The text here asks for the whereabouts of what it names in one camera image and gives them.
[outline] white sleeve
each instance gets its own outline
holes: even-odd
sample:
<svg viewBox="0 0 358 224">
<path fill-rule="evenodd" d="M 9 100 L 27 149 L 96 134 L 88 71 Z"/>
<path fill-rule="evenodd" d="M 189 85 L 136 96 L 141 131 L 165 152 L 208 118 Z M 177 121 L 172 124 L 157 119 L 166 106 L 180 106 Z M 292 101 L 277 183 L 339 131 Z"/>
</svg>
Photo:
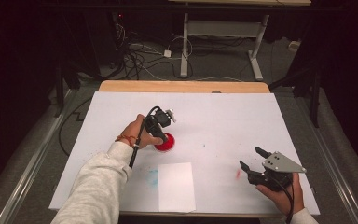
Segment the white sleeve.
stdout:
<svg viewBox="0 0 358 224">
<path fill-rule="evenodd" d="M 51 223 L 117 223 L 120 193 L 131 176 L 133 149 L 115 142 L 80 170 L 71 194 Z"/>
<path fill-rule="evenodd" d="M 310 215 L 307 208 L 295 213 L 292 217 L 291 224 L 317 224 L 318 222 Z"/>
</svg>

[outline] blue mark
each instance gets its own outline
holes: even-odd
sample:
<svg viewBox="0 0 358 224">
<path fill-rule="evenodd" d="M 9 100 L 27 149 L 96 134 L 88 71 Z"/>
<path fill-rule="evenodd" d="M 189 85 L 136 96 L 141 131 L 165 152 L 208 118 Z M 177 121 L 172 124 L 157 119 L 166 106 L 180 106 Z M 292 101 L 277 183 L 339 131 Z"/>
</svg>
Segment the blue mark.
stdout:
<svg viewBox="0 0 358 224">
<path fill-rule="evenodd" d="M 146 176 L 146 181 L 151 187 L 158 186 L 158 170 L 150 170 Z"/>
</svg>

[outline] red lid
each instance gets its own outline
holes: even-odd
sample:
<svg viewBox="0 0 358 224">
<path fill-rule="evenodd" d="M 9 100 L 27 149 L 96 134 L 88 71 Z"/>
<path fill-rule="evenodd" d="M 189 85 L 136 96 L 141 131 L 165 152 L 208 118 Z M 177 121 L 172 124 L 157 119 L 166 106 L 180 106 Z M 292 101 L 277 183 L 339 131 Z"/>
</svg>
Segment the red lid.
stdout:
<svg viewBox="0 0 358 224">
<path fill-rule="evenodd" d="M 165 135 L 167 136 L 168 140 L 161 145 L 155 145 L 155 148 L 158 151 L 162 151 L 162 152 L 169 151 L 171 148 L 173 148 L 173 145 L 175 144 L 175 139 L 170 133 L 165 133 Z"/>
</svg>

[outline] person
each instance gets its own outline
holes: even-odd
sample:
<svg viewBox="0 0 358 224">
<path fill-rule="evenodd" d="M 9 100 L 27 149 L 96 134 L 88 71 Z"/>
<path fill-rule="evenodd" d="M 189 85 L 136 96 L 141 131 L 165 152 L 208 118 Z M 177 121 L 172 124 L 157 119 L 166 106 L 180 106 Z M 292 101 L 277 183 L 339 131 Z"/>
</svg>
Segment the person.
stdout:
<svg viewBox="0 0 358 224">
<path fill-rule="evenodd" d="M 132 169 L 129 163 L 133 152 L 132 147 L 143 119 L 143 115 L 138 115 L 107 152 L 100 152 L 86 162 L 76 177 L 69 198 L 51 223 L 118 222 L 120 192 L 131 177 Z M 162 143 L 161 138 L 153 137 L 143 130 L 139 148 Z M 262 185 L 256 188 L 275 202 L 282 213 L 288 215 L 290 203 L 283 192 L 274 192 Z M 291 223 L 317 223 L 304 207 L 298 174 L 294 174 L 293 188 L 295 203 Z"/>
</svg>

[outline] table surface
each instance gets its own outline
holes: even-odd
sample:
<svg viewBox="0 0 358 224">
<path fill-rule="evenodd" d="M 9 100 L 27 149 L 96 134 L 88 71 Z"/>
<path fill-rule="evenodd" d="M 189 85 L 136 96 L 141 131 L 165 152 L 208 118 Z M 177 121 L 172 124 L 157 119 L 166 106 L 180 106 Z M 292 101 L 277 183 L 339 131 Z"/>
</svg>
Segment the table surface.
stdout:
<svg viewBox="0 0 358 224">
<path fill-rule="evenodd" d="M 222 94 L 210 94 L 212 91 Z M 117 105 L 124 105 L 128 113 L 123 114 L 123 108 L 117 110 Z M 241 170 L 238 160 L 262 172 L 263 158 L 255 153 L 255 147 L 262 147 L 273 151 L 278 148 L 292 160 L 300 161 L 268 86 L 246 82 L 103 82 L 94 95 L 50 209 L 61 207 L 83 163 L 98 150 L 109 148 L 114 133 L 120 132 L 139 111 L 153 105 L 174 109 L 179 122 L 166 127 L 164 132 L 172 133 L 176 144 L 168 153 L 156 153 L 148 147 L 138 153 L 133 177 L 127 183 L 120 204 L 122 214 L 178 216 L 177 213 L 158 211 L 158 188 L 150 178 L 155 177 L 159 164 L 191 162 L 197 210 L 187 216 L 279 215 L 273 203 L 255 192 L 255 186 L 248 184 L 245 174 L 238 175 Z M 319 214 L 307 178 L 302 175 L 300 179 L 306 206 L 312 214 Z"/>
<path fill-rule="evenodd" d="M 310 0 L 170 0 L 183 3 L 215 3 L 268 6 L 309 6 Z"/>
</svg>

